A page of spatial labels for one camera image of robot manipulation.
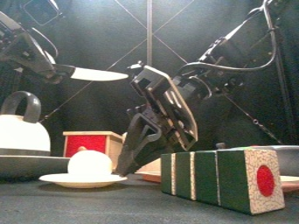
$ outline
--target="box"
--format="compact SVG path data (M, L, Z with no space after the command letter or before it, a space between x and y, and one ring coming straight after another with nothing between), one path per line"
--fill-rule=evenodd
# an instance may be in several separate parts
M161 190L244 214L286 206L274 150L247 147L163 154Z
M222 207L246 214L262 214L284 208L274 150L218 150L218 167Z
M117 157L123 148L123 137L112 131L64 131L64 153L65 158L71 158L79 147L88 150L100 151L112 160L113 170L117 167Z

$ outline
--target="white plate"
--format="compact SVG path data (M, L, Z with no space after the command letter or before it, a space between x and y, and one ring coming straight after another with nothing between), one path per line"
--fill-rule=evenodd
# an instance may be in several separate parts
M117 181L125 180L127 177L108 175L105 177L79 176L68 173L49 174L40 177L41 181L52 182L53 184L71 188L96 188L109 186Z
M0 179L39 178L68 172L68 157L0 155Z
M282 182L299 182L299 177L280 176Z

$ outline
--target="kettle handle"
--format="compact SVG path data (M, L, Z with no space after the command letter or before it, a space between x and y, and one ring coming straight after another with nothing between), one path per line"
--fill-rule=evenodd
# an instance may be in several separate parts
M17 106L24 98L27 100L27 108L23 120L28 123L37 123L41 115L41 102L35 94L25 91L17 91L8 95L4 99L0 115L15 115Z

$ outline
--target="red box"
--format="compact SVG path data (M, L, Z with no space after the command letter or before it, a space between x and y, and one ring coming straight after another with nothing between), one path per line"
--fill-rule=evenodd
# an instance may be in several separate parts
M113 169L117 166L117 156L123 148L123 137L112 131L64 131L64 153L71 158L83 146L88 150L100 151L112 160Z

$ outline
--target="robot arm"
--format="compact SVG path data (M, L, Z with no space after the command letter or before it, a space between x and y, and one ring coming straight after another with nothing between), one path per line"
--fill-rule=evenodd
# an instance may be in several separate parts
M149 66L132 66L139 72L132 86L147 104L128 110L132 120L116 167L121 176L133 173L163 153L188 151L198 141L194 115L202 101L216 92L231 93L242 85L236 73L252 73L272 65L276 37L268 5L272 16L278 17L286 2L266 0L263 6L251 11L244 23L215 41L199 61L181 67L172 80ZM271 59L268 45L260 47L266 42L272 43ZM264 65L248 68L252 61L262 61Z

